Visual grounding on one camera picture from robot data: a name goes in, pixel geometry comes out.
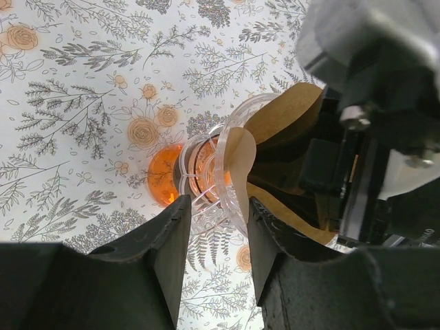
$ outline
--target brown cardboard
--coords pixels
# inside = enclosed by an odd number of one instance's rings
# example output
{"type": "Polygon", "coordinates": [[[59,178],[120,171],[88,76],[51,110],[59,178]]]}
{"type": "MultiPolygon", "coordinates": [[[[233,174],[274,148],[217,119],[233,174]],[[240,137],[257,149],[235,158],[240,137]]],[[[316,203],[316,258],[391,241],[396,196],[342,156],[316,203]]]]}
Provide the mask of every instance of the brown cardboard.
{"type": "Polygon", "coordinates": [[[263,143],[289,127],[285,137],[292,140],[317,120],[321,108],[321,88],[300,82],[256,112],[245,124],[257,144],[263,143]]]}
{"type": "Polygon", "coordinates": [[[254,164],[255,155],[256,144],[252,134],[247,129],[233,127],[226,141],[224,168],[230,173],[241,214],[246,223],[249,219],[246,182],[254,164]]]}
{"type": "Polygon", "coordinates": [[[335,236],[333,233],[312,227],[266,190],[249,182],[247,183],[247,195],[248,198],[256,197],[275,217],[318,243],[326,245],[335,236]]]}

